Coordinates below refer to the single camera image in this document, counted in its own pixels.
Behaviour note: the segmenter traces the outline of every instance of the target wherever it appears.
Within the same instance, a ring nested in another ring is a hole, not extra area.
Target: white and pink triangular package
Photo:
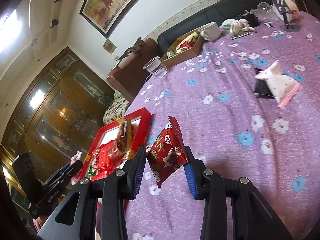
[[[278,60],[263,72],[256,75],[255,78],[266,81],[272,95],[281,109],[285,108],[300,88],[299,82],[289,76],[282,75],[282,70]]]

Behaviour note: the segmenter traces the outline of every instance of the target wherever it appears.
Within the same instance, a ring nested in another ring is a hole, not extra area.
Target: person's hand
[[[39,232],[40,228],[43,226],[44,222],[47,221],[49,216],[43,215],[38,217],[37,219],[33,220],[33,224],[35,225],[35,228],[37,230],[37,232]]]

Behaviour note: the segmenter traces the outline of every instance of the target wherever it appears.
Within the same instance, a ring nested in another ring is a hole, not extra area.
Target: wallpaper border
[[[192,14],[195,14],[198,11],[201,11],[202,9],[213,5],[217,3],[218,0],[198,0],[194,2],[193,4],[189,5],[188,7],[182,9],[169,19],[167,19],[164,23],[159,25],[157,28],[155,28],[151,33],[149,33],[145,38],[152,38],[155,41],[157,40],[159,34],[163,33],[164,31],[168,30],[172,26],[176,25],[177,23],[183,21],[184,19],[188,18]]]

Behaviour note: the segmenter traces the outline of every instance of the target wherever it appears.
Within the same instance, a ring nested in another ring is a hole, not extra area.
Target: purple floral fabric
[[[149,146],[167,116],[175,116],[196,158],[225,178],[249,178],[300,239],[320,216],[320,23],[302,12],[294,23],[299,32],[283,32],[282,24],[205,42],[198,57],[146,82],[127,113],[145,107],[154,115]],[[254,67],[265,69],[275,60],[301,84],[285,109],[253,93]],[[189,194],[182,167],[157,188],[147,163],[126,213],[129,239],[199,239],[203,211],[204,201]],[[231,239],[231,221],[228,233]]]

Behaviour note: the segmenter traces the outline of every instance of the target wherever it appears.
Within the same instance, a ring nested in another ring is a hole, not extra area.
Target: brown armchair
[[[140,47],[137,54],[128,53],[123,57],[107,76],[107,83],[118,90],[130,103],[149,76],[143,66],[157,54],[157,43],[153,39],[146,39],[144,45]]]

